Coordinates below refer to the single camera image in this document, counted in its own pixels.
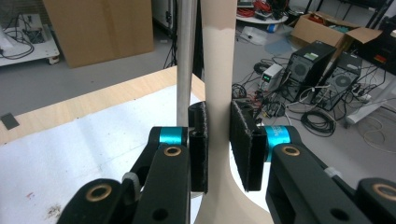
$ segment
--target wooden table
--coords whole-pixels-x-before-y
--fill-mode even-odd
[[[0,145],[132,101],[176,83],[177,68],[171,67],[19,115],[16,120],[20,126],[9,131],[0,125]],[[205,84],[196,76],[192,76],[191,91],[198,99],[205,99]]]

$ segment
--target black device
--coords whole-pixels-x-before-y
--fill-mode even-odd
[[[335,47],[317,40],[291,54],[286,73],[290,73],[289,80],[293,82],[292,87],[298,85],[300,88],[296,94],[290,94],[285,98],[294,102],[302,91],[315,87],[335,50]]]
[[[360,57],[343,52],[319,82],[319,86],[326,88],[317,88],[311,103],[332,110],[361,76],[361,63]]]
[[[303,87],[304,86],[300,82],[288,79],[280,88],[280,95],[290,102],[298,101],[299,98],[297,97],[300,95],[301,88]]]

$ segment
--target cardboard box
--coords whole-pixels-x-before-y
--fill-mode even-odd
[[[153,51],[149,0],[44,0],[70,67]]]
[[[309,18],[312,17],[315,17],[317,21],[322,21],[323,24],[309,20]],[[330,28],[329,26],[331,25],[346,27],[349,31],[342,33]],[[342,51],[348,50],[353,41],[357,40],[365,44],[377,38],[381,33],[382,31],[359,27],[356,24],[346,21],[339,21],[323,12],[315,12],[301,16],[294,30],[291,32],[291,35],[307,43],[319,40],[336,47],[337,51],[333,56],[335,58],[338,57]]]

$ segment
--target power supply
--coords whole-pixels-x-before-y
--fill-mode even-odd
[[[283,67],[274,63],[262,73],[260,89],[262,91],[274,91],[280,84],[282,79],[281,71]]]

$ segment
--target white curved object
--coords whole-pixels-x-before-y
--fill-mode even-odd
[[[201,7],[209,116],[209,189],[203,197],[195,223],[272,223],[270,214],[237,187],[230,169],[229,127],[236,0],[202,0]]]

